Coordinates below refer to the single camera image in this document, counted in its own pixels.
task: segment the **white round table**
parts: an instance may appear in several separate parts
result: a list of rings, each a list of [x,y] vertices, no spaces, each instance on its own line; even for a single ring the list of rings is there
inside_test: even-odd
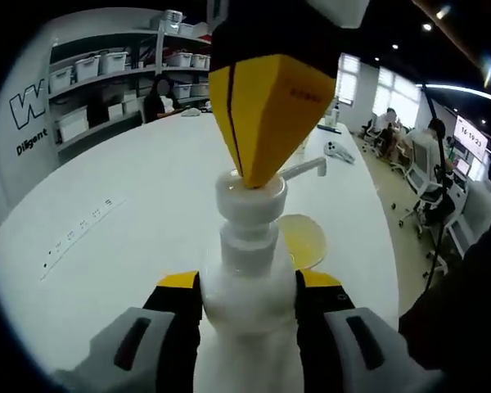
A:
[[[284,214],[308,215],[327,237],[325,260],[357,307],[398,326],[390,233],[371,175],[347,128],[312,131],[304,153],[323,156],[334,140],[355,165],[327,158],[289,182]],[[43,370],[72,369],[89,340],[128,307],[143,306],[166,274],[200,269],[218,249],[223,219],[214,181],[232,169],[211,114],[172,116],[112,138],[45,178],[0,228],[0,301]],[[45,275],[47,253],[106,199],[124,201],[92,226]]]

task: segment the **white wall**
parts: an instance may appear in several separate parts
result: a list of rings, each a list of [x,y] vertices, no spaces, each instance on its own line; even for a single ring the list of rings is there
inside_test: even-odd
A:
[[[43,134],[47,128],[45,74],[51,45],[56,40],[65,42],[143,27],[156,14],[156,10],[139,8],[77,12],[49,22],[25,47],[0,92],[0,224],[34,186],[59,166],[52,133]],[[17,147],[23,141],[40,133],[43,137],[31,149],[18,154]]]
[[[353,106],[340,104],[340,122],[344,123],[351,131],[359,131],[371,119],[373,103],[375,101],[376,86],[378,84],[378,69],[360,63],[360,74],[358,76],[357,93]],[[433,102],[436,115],[445,123],[446,135],[453,135],[457,117],[449,113],[438,102]],[[421,95],[415,127],[426,128],[431,120],[431,112],[427,105],[426,96]]]

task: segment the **ceiling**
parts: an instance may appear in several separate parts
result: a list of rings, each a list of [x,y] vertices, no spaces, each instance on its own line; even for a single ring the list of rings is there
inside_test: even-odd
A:
[[[182,11],[188,22],[196,23],[205,20],[205,4],[204,0],[173,0],[162,2],[160,7]],[[438,20],[435,13],[448,4],[451,10]],[[288,23],[297,26],[294,21]],[[431,31],[422,28],[425,23],[432,25]],[[491,94],[491,84],[484,89],[484,77],[477,66],[484,55],[491,56],[491,0],[371,0],[361,27],[345,29],[343,34],[342,50],[363,62],[384,66],[417,83],[452,84]],[[464,54],[455,43],[471,55]],[[429,93],[491,135],[490,100],[447,90],[430,89]]]

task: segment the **cable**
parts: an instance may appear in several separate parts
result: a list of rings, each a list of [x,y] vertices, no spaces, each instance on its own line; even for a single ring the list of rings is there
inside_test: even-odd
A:
[[[431,100],[431,97],[429,96],[429,93],[427,92],[426,88],[426,83],[422,83],[422,91],[426,95],[426,100],[427,100],[427,105],[429,105],[429,110],[431,112],[431,117],[433,119],[436,118],[436,111],[435,111],[435,106],[433,105],[433,101]],[[436,137],[439,141],[439,154],[440,154],[440,166],[442,167],[442,174],[443,174],[443,179],[442,179],[442,201],[440,203],[444,203],[444,199],[447,196],[448,189],[447,189],[447,182],[445,182],[445,174],[446,174],[446,166],[445,166],[445,154],[444,154],[444,142],[443,139],[444,137],[441,135],[441,133],[436,133]],[[442,246],[442,236],[444,235],[444,217],[440,218],[440,228],[439,228],[439,238],[437,239],[436,245],[435,245],[435,255],[433,255],[433,263],[431,264],[431,269],[429,272],[429,277],[427,278],[427,283],[426,283],[426,289],[424,290],[425,294],[431,285],[431,281],[433,280],[433,275],[435,274],[435,266],[436,266],[436,260],[439,258],[439,253],[440,253],[440,247]]]

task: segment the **floor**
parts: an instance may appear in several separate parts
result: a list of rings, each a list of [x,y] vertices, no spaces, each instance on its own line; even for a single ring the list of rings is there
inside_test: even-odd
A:
[[[414,218],[406,219],[403,227],[399,227],[399,217],[405,214],[406,208],[415,204],[415,194],[400,172],[392,171],[390,165],[377,159],[372,151],[364,152],[363,141],[354,139],[371,173],[389,225],[399,280],[399,312],[402,315],[425,288],[426,280],[422,274],[430,268],[431,262],[426,254],[433,248],[433,241],[429,233],[418,239]],[[391,208],[393,203],[396,203],[395,210]]]

